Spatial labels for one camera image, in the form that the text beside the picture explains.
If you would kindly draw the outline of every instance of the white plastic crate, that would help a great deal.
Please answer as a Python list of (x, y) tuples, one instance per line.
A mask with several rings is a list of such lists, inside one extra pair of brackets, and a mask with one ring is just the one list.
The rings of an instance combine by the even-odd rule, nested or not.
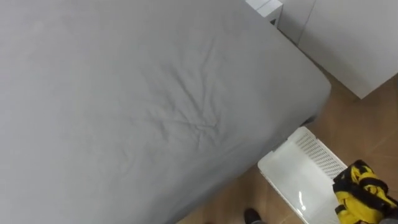
[(307, 128), (298, 128), (258, 167), (304, 223), (339, 224), (332, 185), (347, 166)]

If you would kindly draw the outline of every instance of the fitted sheet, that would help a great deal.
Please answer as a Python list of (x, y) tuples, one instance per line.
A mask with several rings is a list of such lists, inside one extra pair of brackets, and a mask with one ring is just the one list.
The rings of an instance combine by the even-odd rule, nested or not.
[(0, 223), (175, 223), (330, 91), (242, 0), (2, 0), (0, 17)]

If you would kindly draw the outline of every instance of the gray bed sheet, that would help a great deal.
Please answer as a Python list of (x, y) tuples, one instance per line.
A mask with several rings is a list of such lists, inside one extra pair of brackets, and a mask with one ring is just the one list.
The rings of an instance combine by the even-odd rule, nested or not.
[(0, 17), (0, 223), (175, 223), (330, 91), (243, 0), (1, 0)]

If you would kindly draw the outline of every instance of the black shoe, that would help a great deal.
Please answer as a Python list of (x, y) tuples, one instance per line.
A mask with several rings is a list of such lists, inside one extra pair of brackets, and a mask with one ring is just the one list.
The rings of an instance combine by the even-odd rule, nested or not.
[(253, 208), (248, 208), (244, 211), (244, 222), (245, 224), (264, 223), (261, 221), (261, 217), (258, 212)]

